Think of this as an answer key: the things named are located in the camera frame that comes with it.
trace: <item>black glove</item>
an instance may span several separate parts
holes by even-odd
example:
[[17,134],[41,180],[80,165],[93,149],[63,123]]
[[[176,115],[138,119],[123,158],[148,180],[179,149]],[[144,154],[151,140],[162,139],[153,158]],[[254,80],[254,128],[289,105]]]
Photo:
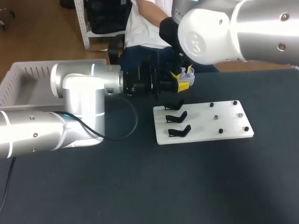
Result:
[[172,17],[168,17],[160,23],[159,35],[162,40],[173,47],[175,53],[183,53],[178,41],[178,24]]

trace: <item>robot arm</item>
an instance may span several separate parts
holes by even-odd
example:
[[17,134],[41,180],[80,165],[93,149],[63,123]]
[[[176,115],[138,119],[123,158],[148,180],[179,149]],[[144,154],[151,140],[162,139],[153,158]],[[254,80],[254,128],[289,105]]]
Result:
[[[123,74],[119,65],[56,64],[50,76],[52,93],[63,98],[64,111],[105,135],[105,97],[175,91],[149,60]],[[72,117],[55,112],[0,111],[0,159],[103,141]]]
[[200,64],[267,61],[298,65],[296,0],[174,0],[179,44]]

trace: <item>wooden floor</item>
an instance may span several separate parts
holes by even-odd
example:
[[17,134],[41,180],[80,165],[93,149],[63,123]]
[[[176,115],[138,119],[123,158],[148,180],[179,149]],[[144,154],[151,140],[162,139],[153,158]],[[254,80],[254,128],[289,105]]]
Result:
[[[59,0],[1,0],[16,14],[1,12],[8,31],[0,30],[0,80],[14,62],[105,58],[105,52],[85,51],[76,11],[61,8]],[[221,71],[281,69],[268,63],[221,63]]]

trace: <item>chair wheel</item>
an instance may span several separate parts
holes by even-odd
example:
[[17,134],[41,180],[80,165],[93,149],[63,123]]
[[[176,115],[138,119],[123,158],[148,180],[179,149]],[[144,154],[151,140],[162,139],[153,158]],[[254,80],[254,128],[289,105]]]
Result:
[[15,13],[13,12],[13,11],[9,11],[9,14],[10,14],[10,16],[12,17],[12,18],[15,18]]
[[5,24],[2,25],[2,29],[3,29],[3,31],[7,31],[7,26]]

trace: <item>black bracket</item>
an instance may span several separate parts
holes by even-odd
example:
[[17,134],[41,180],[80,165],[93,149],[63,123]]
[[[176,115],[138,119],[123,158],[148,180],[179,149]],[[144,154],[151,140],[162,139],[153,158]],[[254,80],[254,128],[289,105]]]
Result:
[[181,137],[184,138],[191,131],[191,125],[187,125],[183,131],[178,131],[175,129],[168,129],[169,137]]
[[177,105],[175,104],[164,104],[165,110],[175,110],[175,111],[179,111],[179,109],[181,109],[181,107],[184,104],[184,100],[180,100],[179,103]]
[[184,111],[180,117],[175,117],[171,115],[166,116],[167,123],[179,123],[181,124],[187,117],[187,111]]

